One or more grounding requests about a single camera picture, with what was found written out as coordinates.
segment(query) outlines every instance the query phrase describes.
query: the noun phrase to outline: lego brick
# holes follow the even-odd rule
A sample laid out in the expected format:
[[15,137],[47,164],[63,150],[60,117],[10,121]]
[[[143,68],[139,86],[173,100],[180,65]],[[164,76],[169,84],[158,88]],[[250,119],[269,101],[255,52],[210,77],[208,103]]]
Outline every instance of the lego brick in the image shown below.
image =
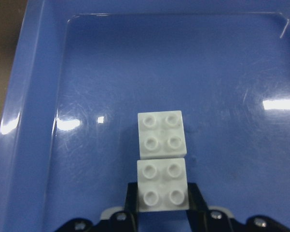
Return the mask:
[[140,212],[189,209],[184,158],[137,161]]
[[187,154],[181,111],[138,113],[138,137],[142,160]]

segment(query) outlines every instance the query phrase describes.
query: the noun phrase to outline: metal screw head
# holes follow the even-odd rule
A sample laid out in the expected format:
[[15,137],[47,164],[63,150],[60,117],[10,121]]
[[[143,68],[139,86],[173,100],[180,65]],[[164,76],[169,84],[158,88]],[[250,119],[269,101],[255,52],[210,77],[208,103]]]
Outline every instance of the metal screw head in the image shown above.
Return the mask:
[[74,225],[74,229],[76,231],[82,231],[86,228],[86,223],[84,223],[83,221],[80,221],[80,222],[76,222],[75,225]]
[[126,220],[126,214],[125,213],[118,213],[116,214],[117,221],[124,221]]
[[222,213],[219,211],[212,211],[210,213],[211,217],[214,219],[221,219],[222,218]]
[[255,218],[254,219],[254,224],[258,227],[266,227],[267,226],[267,223],[264,219],[261,219],[261,218]]

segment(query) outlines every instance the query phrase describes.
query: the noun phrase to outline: blue plastic tray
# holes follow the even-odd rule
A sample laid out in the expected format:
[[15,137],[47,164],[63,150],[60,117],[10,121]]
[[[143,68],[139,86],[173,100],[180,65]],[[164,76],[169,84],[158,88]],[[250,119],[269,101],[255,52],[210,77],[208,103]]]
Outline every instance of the blue plastic tray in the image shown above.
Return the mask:
[[[182,110],[188,181],[290,227],[290,0],[30,0],[0,127],[0,231],[99,221],[136,181],[137,113]],[[184,212],[141,231],[190,231]]]

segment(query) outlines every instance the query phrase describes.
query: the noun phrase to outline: brown table surface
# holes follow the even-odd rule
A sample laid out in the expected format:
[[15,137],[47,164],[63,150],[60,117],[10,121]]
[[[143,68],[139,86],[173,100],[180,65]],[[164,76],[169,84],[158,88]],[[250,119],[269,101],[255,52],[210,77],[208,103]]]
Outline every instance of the brown table surface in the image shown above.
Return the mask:
[[27,0],[0,0],[0,121]]

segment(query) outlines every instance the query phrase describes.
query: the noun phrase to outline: scratch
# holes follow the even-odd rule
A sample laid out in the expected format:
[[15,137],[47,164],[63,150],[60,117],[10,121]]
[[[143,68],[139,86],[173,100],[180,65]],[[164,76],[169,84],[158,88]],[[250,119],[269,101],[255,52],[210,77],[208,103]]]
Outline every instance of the scratch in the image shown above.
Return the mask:
[[246,90],[246,93],[245,93],[245,95],[244,95],[244,97],[243,97],[242,104],[245,103],[245,100],[246,100],[246,97],[247,97],[247,93],[248,93],[248,89]]
[[286,29],[288,28],[289,24],[290,24],[290,20],[288,19],[287,22],[286,22],[286,24],[285,24],[285,26],[284,26],[284,29],[283,29],[283,31],[282,31],[282,33],[281,33],[281,35],[280,35],[280,39],[283,38],[283,36],[284,36],[284,34],[285,34],[285,31],[286,31]]

